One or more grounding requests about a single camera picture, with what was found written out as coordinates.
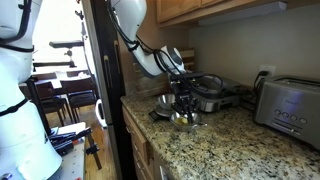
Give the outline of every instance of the wall outlet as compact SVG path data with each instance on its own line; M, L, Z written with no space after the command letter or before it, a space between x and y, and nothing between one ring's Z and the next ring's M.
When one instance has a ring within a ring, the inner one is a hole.
M266 77L271 77L274 75L274 71L276 70L275 66L267 66L267 65L261 65L260 71L268 71L269 74Z

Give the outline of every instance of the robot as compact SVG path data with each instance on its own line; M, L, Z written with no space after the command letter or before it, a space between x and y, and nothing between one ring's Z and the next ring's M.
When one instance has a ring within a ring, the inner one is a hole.
M34 104L28 102L18 85L32 71L32 35L42 0L1 0L0 5L0 177L1 179L48 179L61 165L41 123ZM145 0L106 2L114 27L136 57L145 76L164 72L170 76L176 96L174 109L192 113L197 101L192 93L203 94L192 83L203 73L186 73L179 52L167 46L160 50L143 48L136 34L146 14Z

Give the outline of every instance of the toaster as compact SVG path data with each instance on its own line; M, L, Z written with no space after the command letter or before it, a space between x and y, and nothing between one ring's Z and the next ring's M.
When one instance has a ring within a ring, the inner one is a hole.
M320 150L320 80L294 76L262 80L253 118Z

